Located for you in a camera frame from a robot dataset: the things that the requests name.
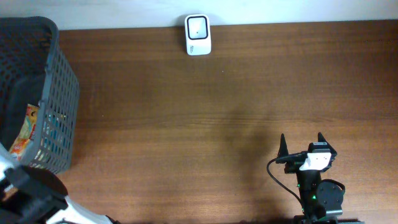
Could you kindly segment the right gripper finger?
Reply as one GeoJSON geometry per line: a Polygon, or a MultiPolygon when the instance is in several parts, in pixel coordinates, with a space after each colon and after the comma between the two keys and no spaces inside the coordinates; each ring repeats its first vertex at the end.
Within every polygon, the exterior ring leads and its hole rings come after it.
{"type": "Polygon", "coordinates": [[[323,134],[321,132],[318,133],[317,138],[318,138],[318,145],[319,146],[322,146],[323,148],[327,148],[327,149],[333,149],[333,147],[325,139],[325,137],[323,136],[323,134]]]}
{"type": "Polygon", "coordinates": [[[289,155],[289,151],[287,149],[285,135],[284,135],[284,133],[282,133],[280,136],[280,146],[279,146],[279,151],[278,151],[277,157],[281,158],[281,157],[286,157],[288,155],[289,155]]]}

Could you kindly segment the yellow wet wipes pack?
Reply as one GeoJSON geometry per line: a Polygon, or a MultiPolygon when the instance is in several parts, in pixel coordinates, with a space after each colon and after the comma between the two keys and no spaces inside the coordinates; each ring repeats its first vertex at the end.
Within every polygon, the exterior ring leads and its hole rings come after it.
{"type": "Polygon", "coordinates": [[[39,107],[27,105],[24,123],[9,151],[11,156],[18,161],[22,159],[27,148],[33,144],[38,112],[39,107]]]}

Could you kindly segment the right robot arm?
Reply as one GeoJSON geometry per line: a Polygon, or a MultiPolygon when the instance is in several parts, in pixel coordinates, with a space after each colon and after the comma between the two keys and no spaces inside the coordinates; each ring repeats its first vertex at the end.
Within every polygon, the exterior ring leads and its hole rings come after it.
{"type": "Polygon", "coordinates": [[[289,153],[285,136],[280,137],[280,146],[275,163],[285,165],[286,174],[295,174],[299,194],[295,195],[302,207],[302,215],[293,218],[294,223],[360,223],[357,219],[340,220],[346,188],[335,180],[322,179],[337,152],[318,133],[317,141],[311,142],[306,151],[289,153]]]}

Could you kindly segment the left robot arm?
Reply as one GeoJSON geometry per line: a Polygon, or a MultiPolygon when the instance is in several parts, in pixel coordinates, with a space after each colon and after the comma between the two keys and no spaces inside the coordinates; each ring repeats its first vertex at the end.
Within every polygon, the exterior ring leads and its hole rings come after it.
{"type": "Polygon", "coordinates": [[[22,165],[1,146],[1,223],[116,224],[118,221],[74,202],[55,174],[22,165]]]}

